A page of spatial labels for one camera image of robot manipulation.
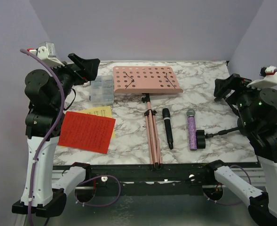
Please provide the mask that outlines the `pink music stand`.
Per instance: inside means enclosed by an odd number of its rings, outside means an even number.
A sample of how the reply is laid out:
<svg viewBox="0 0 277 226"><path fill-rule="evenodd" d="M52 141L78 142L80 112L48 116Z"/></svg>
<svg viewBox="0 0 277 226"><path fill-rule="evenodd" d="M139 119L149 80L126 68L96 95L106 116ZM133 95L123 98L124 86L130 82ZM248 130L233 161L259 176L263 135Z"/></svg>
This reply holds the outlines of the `pink music stand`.
<svg viewBox="0 0 277 226"><path fill-rule="evenodd" d="M113 67L114 93L142 94L147 104L144 113L150 162L155 170L163 165L156 124L156 111L152 109L150 95L183 93L170 66L115 66Z"/></svg>

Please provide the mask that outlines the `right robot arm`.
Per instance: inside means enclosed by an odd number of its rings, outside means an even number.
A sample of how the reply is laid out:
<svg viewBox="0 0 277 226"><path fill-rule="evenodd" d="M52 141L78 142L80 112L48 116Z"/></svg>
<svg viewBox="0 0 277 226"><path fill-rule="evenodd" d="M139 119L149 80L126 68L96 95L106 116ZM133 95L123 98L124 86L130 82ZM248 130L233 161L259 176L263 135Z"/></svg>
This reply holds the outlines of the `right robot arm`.
<svg viewBox="0 0 277 226"><path fill-rule="evenodd" d="M239 117L263 169L266 189L253 187L220 160L207 164L204 179L230 189L256 224L277 226L277 90L267 77L252 81L234 73L215 80L214 97L225 100Z"/></svg>

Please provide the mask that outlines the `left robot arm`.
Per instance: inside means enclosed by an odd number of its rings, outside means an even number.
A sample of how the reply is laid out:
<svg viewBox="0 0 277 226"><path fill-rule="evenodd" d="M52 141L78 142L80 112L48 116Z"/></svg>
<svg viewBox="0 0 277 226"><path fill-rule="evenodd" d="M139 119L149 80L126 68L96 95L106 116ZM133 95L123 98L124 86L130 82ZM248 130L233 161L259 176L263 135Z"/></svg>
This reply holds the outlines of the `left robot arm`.
<svg viewBox="0 0 277 226"><path fill-rule="evenodd" d="M51 66L41 61L44 69L36 69L25 77L25 94L29 111L25 119L28 144L28 167L25 188L12 212L37 217L60 216L67 196L77 185L91 183L91 166L75 162L57 181L52 181L55 149L64 120L65 98L74 86L94 81L100 60L83 59L69 54L70 64Z"/></svg>

